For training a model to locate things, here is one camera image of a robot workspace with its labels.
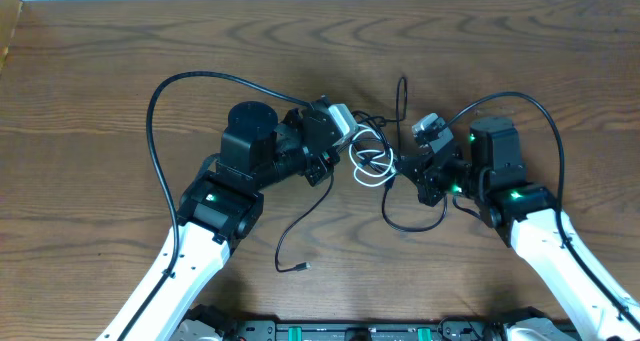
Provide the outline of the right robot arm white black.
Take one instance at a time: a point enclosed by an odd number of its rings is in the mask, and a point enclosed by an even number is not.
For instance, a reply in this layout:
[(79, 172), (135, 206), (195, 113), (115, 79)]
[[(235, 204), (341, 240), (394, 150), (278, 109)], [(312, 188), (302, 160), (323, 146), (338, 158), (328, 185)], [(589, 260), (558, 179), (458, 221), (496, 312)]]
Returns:
[(432, 113), (412, 128), (423, 155), (404, 157), (396, 168), (417, 188), (421, 203), (445, 195), (472, 200), (479, 218), (540, 276), (582, 339), (636, 340), (639, 304), (586, 247), (557, 196), (527, 178), (519, 134), (504, 117), (470, 126), (470, 160), (453, 133)]

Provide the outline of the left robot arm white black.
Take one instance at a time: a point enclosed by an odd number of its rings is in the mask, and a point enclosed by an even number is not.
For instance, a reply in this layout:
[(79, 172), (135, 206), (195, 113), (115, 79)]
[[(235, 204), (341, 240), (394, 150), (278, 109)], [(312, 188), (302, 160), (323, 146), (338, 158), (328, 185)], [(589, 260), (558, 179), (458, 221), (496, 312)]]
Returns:
[(234, 106), (219, 153), (184, 191), (160, 253), (103, 340), (167, 340), (204, 286), (263, 212), (263, 189), (292, 175), (315, 186), (330, 178), (338, 148), (356, 131), (344, 104), (320, 99), (278, 118), (258, 101)]

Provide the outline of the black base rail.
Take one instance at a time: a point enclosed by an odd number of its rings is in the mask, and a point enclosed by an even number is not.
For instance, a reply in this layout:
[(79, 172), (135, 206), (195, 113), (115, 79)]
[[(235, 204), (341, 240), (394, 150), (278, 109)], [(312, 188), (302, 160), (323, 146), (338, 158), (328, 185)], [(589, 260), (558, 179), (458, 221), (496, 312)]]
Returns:
[(445, 316), (410, 321), (302, 321), (248, 319), (236, 324), (233, 340), (241, 341), (507, 341), (580, 340), (576, 328), (555, 323), (534, 308), (501, 315), (496, 320)]

